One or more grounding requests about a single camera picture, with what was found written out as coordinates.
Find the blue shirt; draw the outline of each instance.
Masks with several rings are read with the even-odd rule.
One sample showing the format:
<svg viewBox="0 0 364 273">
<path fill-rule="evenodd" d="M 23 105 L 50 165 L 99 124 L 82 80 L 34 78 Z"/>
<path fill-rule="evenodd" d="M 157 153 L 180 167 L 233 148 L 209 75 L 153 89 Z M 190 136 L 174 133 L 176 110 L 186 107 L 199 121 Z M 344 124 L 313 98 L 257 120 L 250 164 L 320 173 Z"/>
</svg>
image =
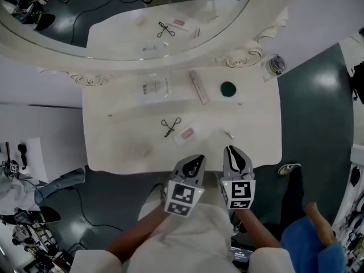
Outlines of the blue shirt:
<svg viewBox="0 0 364 273">
<path fill-rule="evenodd" d="M 346 272 L 345 253 L 341 242 L 324 247 L 307 216 L 293 222 L 284 230 L 280 244 L 289 252 L 296 273 Z"/>
</svg>

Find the dark gray floor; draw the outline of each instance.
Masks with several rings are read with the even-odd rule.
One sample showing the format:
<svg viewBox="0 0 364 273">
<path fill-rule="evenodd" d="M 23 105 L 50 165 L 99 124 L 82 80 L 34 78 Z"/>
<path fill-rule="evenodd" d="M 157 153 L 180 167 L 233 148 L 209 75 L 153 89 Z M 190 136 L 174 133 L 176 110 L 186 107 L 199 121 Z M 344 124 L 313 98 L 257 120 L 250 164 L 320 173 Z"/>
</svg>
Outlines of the dark gray floor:
<svg viewBox="0 0 364 273">
<path fill-rule="evenodd" d="M 44 7 L 44 12 L 56 16 L 51 26 L 42 31 L 42 34 L 63 43 L 71 43 L 73 22 L 79 13 L 85 10 L 95 9 L 108 0 L 70 0 L 62 3 L 59 0 L 50 0 Z M 112 0 L 106 6 L 82 14 L 75 24 L 74 46 L 86 47 L 89 29 L 92 25 L 102 22 L 116 14 L 135 9 L 144 8 L 141 1 L 134 3 L 122 3 L 120 0 Z"/>
<path fill-rule="evenodd" d="M 252 210 L 262 222 L 277 224 L 288 178 L 278 177 L 281 164 L 303 165 L 304 202 L 316 201 L 332 222 L 344 195 L 353 144 L 353 107 L 344 58 L 337 44 L 279 79 L 283 157 L 280 164 L 255 169 L 257 188 Z M 156 173 L 112 175 L 88 171 L 79 185 L 86 216 L 94 224 L 125 229 L 138 217 Z M 118 235 L 109 227 L 84 220 L 76 191 L 61 191 L 45 204 L 62 216 L 51 230 L 68 248 L 81 242 L 102 249 Z"/>
</svg>

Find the white sneaker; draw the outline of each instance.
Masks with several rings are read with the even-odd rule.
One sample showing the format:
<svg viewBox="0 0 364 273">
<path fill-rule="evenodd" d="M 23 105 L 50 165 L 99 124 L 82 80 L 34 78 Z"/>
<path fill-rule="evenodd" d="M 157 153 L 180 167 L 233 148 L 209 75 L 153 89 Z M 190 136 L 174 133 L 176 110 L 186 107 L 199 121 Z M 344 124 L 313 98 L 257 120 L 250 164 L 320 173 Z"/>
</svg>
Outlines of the white sneaker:
<svg viewBox="0 0 364 273">
<path fill-rule="evenodd" d="M 301 167 L 301 164 L 295 163 L 295 164 L 283 165 L 282 167 L 279 168 L 278 175 L 282 176 L 289 175 L 297 167 Z"/>
</svg>

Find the white sleeve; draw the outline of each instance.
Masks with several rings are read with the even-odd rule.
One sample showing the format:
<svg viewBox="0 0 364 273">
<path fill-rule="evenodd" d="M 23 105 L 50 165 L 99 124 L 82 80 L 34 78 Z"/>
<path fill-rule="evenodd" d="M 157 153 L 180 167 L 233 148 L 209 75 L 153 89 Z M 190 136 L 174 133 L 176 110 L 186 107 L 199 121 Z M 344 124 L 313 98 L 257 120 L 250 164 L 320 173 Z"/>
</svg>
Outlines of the white sleeve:
<svg viewBox="0 0 364 273">
<path fill-rule="evenodd" d="M 122 263 L 102 250 L 77 251 L 69 273 L 121 273 Z"/>
<path fill-rule="evenodd" d="M 260 248 L 249 258 L 249 273 L 295 273 L 287 250 Z"/>
</svg>

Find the dark pants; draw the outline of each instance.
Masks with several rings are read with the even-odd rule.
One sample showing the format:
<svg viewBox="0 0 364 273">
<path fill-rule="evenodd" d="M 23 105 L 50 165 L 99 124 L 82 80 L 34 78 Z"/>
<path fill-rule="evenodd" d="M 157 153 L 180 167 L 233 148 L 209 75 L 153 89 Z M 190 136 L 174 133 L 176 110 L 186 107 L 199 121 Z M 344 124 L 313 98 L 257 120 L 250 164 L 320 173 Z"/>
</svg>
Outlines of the dark pants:
<svg viewBox="0 0 364 273">
<path fill-rule="evenodd" d="M 287 190 L 282 199 L 280 224 L 265 224 L 265 227 L 277 239 L 281 239 L 282 233 L 291 223 L 306 215 L 303 211 L 303 195 L 304 189 L 301 167 L 297 167 L 289 175 Z"/>
</svg>

